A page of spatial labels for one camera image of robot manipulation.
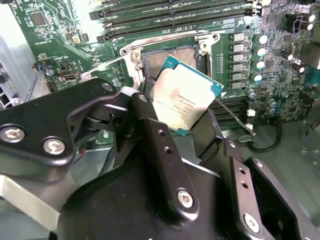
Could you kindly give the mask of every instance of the silver screw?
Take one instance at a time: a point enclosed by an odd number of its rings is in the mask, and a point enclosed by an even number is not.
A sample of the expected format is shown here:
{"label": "silver screw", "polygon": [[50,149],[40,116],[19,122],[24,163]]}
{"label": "silver screw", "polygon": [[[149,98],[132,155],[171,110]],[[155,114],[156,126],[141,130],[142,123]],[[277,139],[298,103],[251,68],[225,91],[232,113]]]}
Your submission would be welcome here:
{"label": "silver screw", "polygon": [[8,126],[0,130],[0,139],[8,143],[18,143],[25,136],[25,132],[16,126]]}
{"label": "silver screw", "polygon": [[230,144],[230,146],[231,146],[231,147],[233,147],[233,148],[235,148],[235,147],[236,147],[236,145],[234,144],[234,142],[233,142],[233,141],[231,141],[231,140],[229,140],[229,144]]}
{"label": "silver screw", "polygon": [[145,96],[143,96],[143,95],[139,95],[139,98],[140,98],[140,100],[142,101],[142,102],[148,102],[148,99],[145,97]]}
{"label": "silver screw", "polygon": [[55,72],[51,69],[48,68],[47,70],[45,70],[45,75],[52,77],[55,74]]}
{"label": "silver screw", "polygon": [[64,152],[66,145],[60,139],[50,138],[44,141],[43,149],[49,154],[59,155]]}
{"label": "silver screw", "polygon": [[257,221],[254,219],[254,217],[248,213],[245,213],[243,215],[243,218],[244,218],[245,224],[251,229],[251,231],[257,234],[260,230],[260,227]]}
{"label": "silver screw", "polygon": [[135,60],[139,60],[139,59],[141,59],[141,55],[138,52],[135,52],[135,53],[133,53],[133,58]]}
{"label": "silver screw", "polygon": [[194,199],[191,194],[186,190],[179,190],[178,193],[179,202],[187,209],[191,208],[194,204]]}
{"label": "silver screw", "polygon": [[102,87],[109,92],[112,92],[113,90],[112,86],[110,86],[108,83],[102,83]]}
{"label": "silver screw", "polygon": [[264,165],[262,164],[262,162],[259,161],[258,159],[255,159],[254,161],[255,161],[256,164],[259,166],[259,168],[263,168],[263,167],[264,167]]}

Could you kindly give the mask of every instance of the microchip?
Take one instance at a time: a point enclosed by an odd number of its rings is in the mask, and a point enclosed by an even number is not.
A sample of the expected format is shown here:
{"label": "microchip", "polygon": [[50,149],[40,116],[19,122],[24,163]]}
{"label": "microchip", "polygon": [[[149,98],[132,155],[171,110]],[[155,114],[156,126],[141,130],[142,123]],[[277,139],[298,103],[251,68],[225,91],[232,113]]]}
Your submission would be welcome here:
{"label": "microchip", "polygon": [[233,41],[234,42],[240,42],[245,40],[245,34],[244,33],[236,33],[233,35]]}
{"label": "microchip", "polygon": [[299,78],[294,78],[294,79],[292,79],[291,84],[292,84],[293,86],[298,85],[298,84],[299,84]]}
{"label": "microchip", "polygon": [[266,19],[267,23],[270,24],[277,20],[277,15],[275,13],[270,13]]}
{"label": "microchip", "polygon": [[241,64],[235,64],[235,65],[232,65],[231,68],[232,68],[232,72],[241,72],[242,71],[242,63]]}
{"label": "microchip", "polygon": [[237,44],[232,46],[232,51],[234,53],[242,52],[244,50],[244,45],[243,44]]}
{"label": "microchip", "polygon": [[231,88],[232,88],[232,89],[239,89],[239,88],[241,88],[241,82],[231,83]]}
{"label": "microchip", "polygon": [[254,89],[254,92],[255,92],[256,94],[260,94],[260,93],[261,93],[261,87],[255,88],[255,89]]}
{"label": "microchip", "polygon": [[44,15],[40,11],[32,13],[30,16],[31,16],[32,22],[34,23],[34,25],[36,27],[43,26],[43,25],[47,24]]}
{"label": "microchip", "polygon": [[274,65],[274,61],[272,59],[268,59],[265,61],[265,66],[266,67],[272,67]]}
{"label": "microchip", "polygon": [[72,41],[72,34],[66,34],[65,37],[66,37],[66,39],[68,39],[69,41]]}
{"label": "microchip", "polygon": [[242,79],[242,73],[235,73],[231,75],[231,79],[233,81],[241,80]]}
{"label": "microchip", "polygon": [[242,62],[244,59],[244,55],[243,54],[238,54],[238,55],[233,55],[232,56],[232,60],[234,62]]}
{"label": "microchip", "polygon": [[254,101],[254,102],[253,102],[254,108],[255,108],[255,109],[260,108],[260,103],[261,103],[261,101]]}
{"label": "microchip", "polygon": [[287,76],[280,76],[279,83],[284,83],[287,80]]}
{"label": "microchip", "polygon": [[290,34],[290,35],[285,35],[284,36],[284,41],[285,42],[290,42],[291,41],[291,39],[292,39],[292,35]]}
{"label": "microchip", "polygon": [[72,41],[73,41],[75,44],[81,43],[81,39],[80,39],[79,35],[74,35],[74,36],[72,36]]}
{"label": "microchip", "polygon": [[89,42],[89,36],[88,36],[88,34],[83,33],[83,34],[82,34],[82,39],[83,39],[84,42]]}

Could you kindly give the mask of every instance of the capacitor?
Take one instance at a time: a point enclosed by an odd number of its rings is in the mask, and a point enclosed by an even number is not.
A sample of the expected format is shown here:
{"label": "capacitor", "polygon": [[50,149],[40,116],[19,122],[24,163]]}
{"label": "capacitor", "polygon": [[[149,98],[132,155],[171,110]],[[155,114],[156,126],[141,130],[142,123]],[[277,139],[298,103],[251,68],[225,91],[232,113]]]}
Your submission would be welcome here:
{"label": "capacitor", "polygon": [[292,59],[294,59],[294,56],[292,54],[290,54],[287,51],[281,51],[280,52],[280,56],[283,57],[285,60],[291,61]]}
{"label": "capacitor", "polygon": [[314,20],[316,20],[316,15],[314,15],[314,14],[308,14],[308,13],[303,13],[303,14],[302,14],[302,20],[311,23],[311,22],[313,22]]}
{"label": "capacitor", "polygon": [[281,94],[281,97],[283,97],[284,99],[287,99],[289,97],[289,93],[287,91],[284,91],[282,94]]}
{"label": "capacitor", "polygon": [[305,71],[305,67],[299,64],[292,64],[292,69],[296,70],[298,73],[302,74]]}
{"label": "capacitor", "polygon": [[257,97],[257,94],[252,89],[249,89],[247,94],[251,99],[255,99]]}
{"label": "capacitor", "polygon": [[254,40],[255,40],[258,44],[263,45],[263,44],[265,44],[265,43],[268,41],[268,36],[260,33],[260,34],[258,34],[258,35],[255,37]]}
{"label": "capacitor", "polygon": [[272,98],[268,101],[268,105],[271,109],[275,109],[277,107],[277,102]]}
{"label": "capacitor", "polygon": [[301,21],[301,24],[300,24],[300,29],[301,30],[308,30],[310,31],[311,29],[314,28],[314,25],[310,22],[306,22],[306,21]]}
{"label": "capacitor", "polygon": [[267,50],[263,47],[257,47],[253,52],[255,55],[263,57],[267,53]]}
{"label": "capacitor", "polygon": [[0,74],[0,84],[5,84],[6,78]]}
{"label": "capacitor", "polygon": [[297,51],[296,45],[292,44],[290,46],[289,53],[294,56],[296,54],[296,51]]}
{"label": "capacitor", "polygon": [[255,82],[259,82],[262,80],[262,76],[255,72],[254,74],[251,75],[251,79],[254,80]]}
{"label": "capacitor", "polygon": [[270,115],[274,115],[276,113],[276,109],[275,108],[271,108],[271,107],[268,107],[266,109],[266,111],[270,114]]}
{"label": "capacitor", "polygon": [[265,67],[265,63],[261,60],[255,60],[253,62],[253,66],[259,70],[263,69]]}

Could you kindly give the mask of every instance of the ram slot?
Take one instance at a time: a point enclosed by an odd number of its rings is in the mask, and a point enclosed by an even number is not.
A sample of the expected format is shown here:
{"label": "ram slot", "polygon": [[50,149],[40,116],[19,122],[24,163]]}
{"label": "ram slot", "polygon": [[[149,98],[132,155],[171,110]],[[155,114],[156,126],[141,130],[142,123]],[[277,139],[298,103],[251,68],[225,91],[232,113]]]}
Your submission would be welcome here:
{"label": "ram slot", "polygon": [[213,2],[207,2],[207,3],[201,3],[201,4],[191,4],[191,5],[177,5],[175,8],[163,8],[161,9],[161,6],[157,6],[154,8],[156,11],[147,11],[146,9],[141,9],[141,11],[137,14],[122,14],[123,17],[117,16],[114,14],[114,16],[111,16],[111,18],[107,21],[104,21],[103,23],[105,26],[114,26],[118,24],[126,24],[136,21],[143,21],[150,18],[157,18],[157,17],[164,17],[164,16],[172,16],[173,11],[174,14],[180,14],[183,12],[189,12],[189,11],[196,11],[196,10],[202,10],[205,11],[208,8],[217,7],[217,6],[224,6],[224,5],[231,5],[231,4],[239,4],[245,2],[244,0],[216,0]]}
{"label": "ram slot", "polygon": [[147,7],[134,7],[132,9],[117,11],[113,8],[99,9],[90,13],[91,20],[101,20],[114,23],[116,19],[125,18],[127,21],[139,20],[139,18],[160,17],[164,14],[175,14],[177,11],[192,11],[205,9],[219,5],[228,5],[232,3],[245,3],[247,0],[177,0],[173,3],[153,4]]}
{"label": "ram slot", "polygon": [[108,13],[116,13],[124,10],[136,9],[136,8],[145,8],[149,6],[154,6],[156,4],[168,4],[168,0],[136,0],[136,1],[106,1],[105,5],[108,5],[104,8]]}
{"label": "ram slot", "polygon": [[108,32],[103,36],[98,36],[97,41],[98,43],[105,43],[107,41],[116,39],[116,38],[121,38],[125,37],[130,34],[146,34],[149,33],[150,31],[154,31],[157,29],[158,31],[166,30],[168,28],[182,28],[186,27],[190,24],[200,24],[212,20],[222,20],[226,18],[235,18],[235,17],[241,17],[241,16],[246,16],[247,15],[247,9],[239,9],[239,10],[234,10],[234,11],[229,11],[229,12],[224,12],[224,13],[216,13],[214,15],[208,15],[208,16],[200,16],[197,18],[192,18],[192,19],[184,19],[184,20],[176,20],[172,22],[166,22],[166,23],[159,23],[157,25],[151,25],[151,26],[142,26],[142,27],[136,27],[136,28],[131,28],[131,29],[120,29],[117,31],[112,31]]}

